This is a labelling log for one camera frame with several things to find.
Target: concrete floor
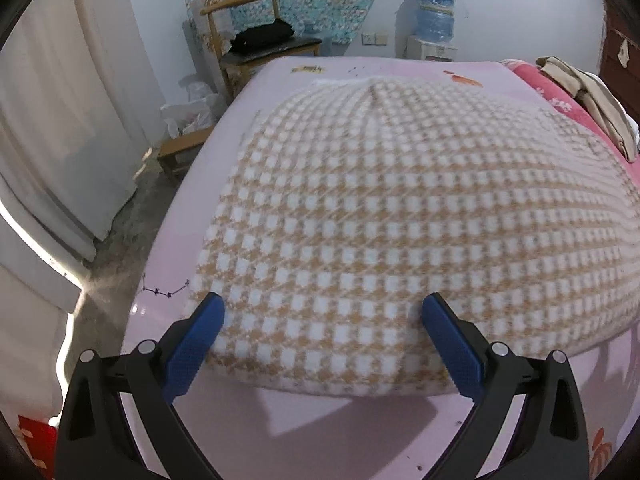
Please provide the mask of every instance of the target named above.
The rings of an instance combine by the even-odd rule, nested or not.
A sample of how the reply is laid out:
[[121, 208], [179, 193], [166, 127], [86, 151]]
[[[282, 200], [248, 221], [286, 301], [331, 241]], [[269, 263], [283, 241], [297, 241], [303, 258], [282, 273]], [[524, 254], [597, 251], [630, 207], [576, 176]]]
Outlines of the concrete floor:
[[75, 314], [74, 335], [65, 362], [67, 379], [87, 348], [101, 356], [120, 353], [146, 258], [177, 190], [153, 156], [147, 159], [137, 184], [137, 191], [114, 219], [109, 236], [96, 244], [84, 303]]

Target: white plastic bag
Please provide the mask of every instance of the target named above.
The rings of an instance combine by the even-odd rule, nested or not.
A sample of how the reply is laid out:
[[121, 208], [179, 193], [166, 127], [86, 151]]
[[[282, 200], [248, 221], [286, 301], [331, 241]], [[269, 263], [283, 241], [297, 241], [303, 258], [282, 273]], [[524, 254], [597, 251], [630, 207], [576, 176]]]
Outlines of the white plastic bag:
[[160, 115], [172, 139], [214, 126], [226, 111], [223, 97], [213, 93], [206, 83], [190, 83], [187, 94], [187, 104], [160, 107]]

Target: checkered blanket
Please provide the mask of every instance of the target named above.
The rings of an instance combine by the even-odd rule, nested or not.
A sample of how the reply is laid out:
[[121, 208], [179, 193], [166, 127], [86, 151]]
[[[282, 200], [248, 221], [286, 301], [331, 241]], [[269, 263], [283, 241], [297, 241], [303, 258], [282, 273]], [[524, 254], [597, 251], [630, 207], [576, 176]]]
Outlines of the checkered blanket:
[[463, 84], [332, 82], [247, 134], [186, 314], [225, 299], [207, 361], [246, 383], [435, 394], [427, 294], [518, 354], [574, 354], [636, 316], [639, 264], [638, 190], [571, 119]]

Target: blue gripper pad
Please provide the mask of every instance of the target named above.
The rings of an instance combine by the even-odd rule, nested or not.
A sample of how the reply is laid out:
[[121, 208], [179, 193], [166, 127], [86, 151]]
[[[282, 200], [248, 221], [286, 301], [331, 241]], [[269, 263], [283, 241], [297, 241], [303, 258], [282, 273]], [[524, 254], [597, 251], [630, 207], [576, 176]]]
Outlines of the blue gripper pad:
[[169, 404], [189, 390], [225, 320], [225, 303], [220, 296], [212, 294], [204, 301], [206, 304], [201, 303], [203, 308], [198, 308], [196, 319], [192, 316], [192, 325], [167, 361], [162, 396]]
[[422, 302], [422, 324], [447, 367], [460, 395], [482, 399], [482, 363], [452, 317], [433, 295]]

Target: black bag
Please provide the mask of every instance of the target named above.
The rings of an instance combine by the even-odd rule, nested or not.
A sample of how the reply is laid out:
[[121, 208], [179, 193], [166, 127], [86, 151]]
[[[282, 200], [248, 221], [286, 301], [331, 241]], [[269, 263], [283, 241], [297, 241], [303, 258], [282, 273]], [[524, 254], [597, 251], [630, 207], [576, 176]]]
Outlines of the black bag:
[[231, 52], [250, 54], [276, 43], [282, 43], [293, 36], [293, 28], [289, 23], [276, 18], [273, 23], [251, 27], [238, 32], [231, 40]]

